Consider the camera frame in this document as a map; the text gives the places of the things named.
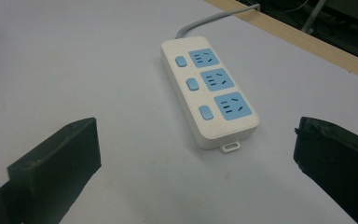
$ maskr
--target power strip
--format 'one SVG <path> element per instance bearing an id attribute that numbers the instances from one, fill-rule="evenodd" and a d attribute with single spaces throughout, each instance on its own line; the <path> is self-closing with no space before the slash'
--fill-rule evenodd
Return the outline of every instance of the power strip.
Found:
<path id="1" fill-rule="evenodd" d="M 197 144 L 223 152 L 240 148 L 259 118 L 208 40 L 165 41 L 161 54 Z"/>

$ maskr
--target white power strip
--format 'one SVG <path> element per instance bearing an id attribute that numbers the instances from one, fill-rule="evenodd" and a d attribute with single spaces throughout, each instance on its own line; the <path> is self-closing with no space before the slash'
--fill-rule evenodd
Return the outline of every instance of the white power strip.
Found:
<path id="1" fill-rule="evenodd" d="M 165 41 L 161 54 L 197 144 L 223 152 L 240 148 L 259 119 L 208 40 Z"/>

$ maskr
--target blue outlet panel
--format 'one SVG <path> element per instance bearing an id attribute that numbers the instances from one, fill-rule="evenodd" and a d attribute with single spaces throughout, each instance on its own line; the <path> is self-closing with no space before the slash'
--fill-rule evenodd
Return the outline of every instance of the blue outlet panel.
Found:
<path id="1" fill-rule="evenodd" d="M 234 87 L 234 83 L 223 68 L 201 72 L 200 74 L 209 91 L 220 91 Z"/>
<path id="2" fill-rule="evenodd" d="M 188 54 L 198 68 L 219 64 L 219 61 L 211 49 L 193 50 Z"/>
<path id="3" fill-rule="evenodd" d="M 251 108 L 237 91 L 216 96 L 214 101 L 226 120 L 238 119 L 252 114 Z"/>

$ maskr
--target white table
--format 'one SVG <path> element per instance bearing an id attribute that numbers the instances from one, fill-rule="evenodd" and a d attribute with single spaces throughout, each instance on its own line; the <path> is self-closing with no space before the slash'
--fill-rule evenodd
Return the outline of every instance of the white table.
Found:
<path id="1" fill-rule="evenodd" d="M 358 76 L 237 18 L 207 37 L 260 116 L 239 151 L 199 149 L 160 44 L 202 1 L 0 0 L 0 186 L 62 126 L 95 117 L 102 168 L 62 223 L 354 223 L 293 160 L 302 116 L 358 134 Z"/>

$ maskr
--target blue switch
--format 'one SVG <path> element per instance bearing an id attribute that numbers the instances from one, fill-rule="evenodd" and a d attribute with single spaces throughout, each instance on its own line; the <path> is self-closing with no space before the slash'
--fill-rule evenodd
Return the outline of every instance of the blue switch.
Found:
<path id="1" fill-rule="evenodd" d="M 175 61 L 176 61 L 176 64 L 177 64 L 179 67 L 186 67 L 186 66 L 187 66 L 186 59 L 185 59 L 185 57 L 183 57 L 183 56 L 177 56 L 177 57 L 175 58 Z"/>
<path id="2" fill-rule="evenodd" d="M 200 112 L 202 117 L 206 120 L 213 118 L 212 111 L 207 105 L 200 106 Z"/>
<path id="3" fill-rule="evenodd" d="M 197 91 L 199 89 L 199 83 L 193 77 L 186 80 L 186 84 L 191 91 Z"/>

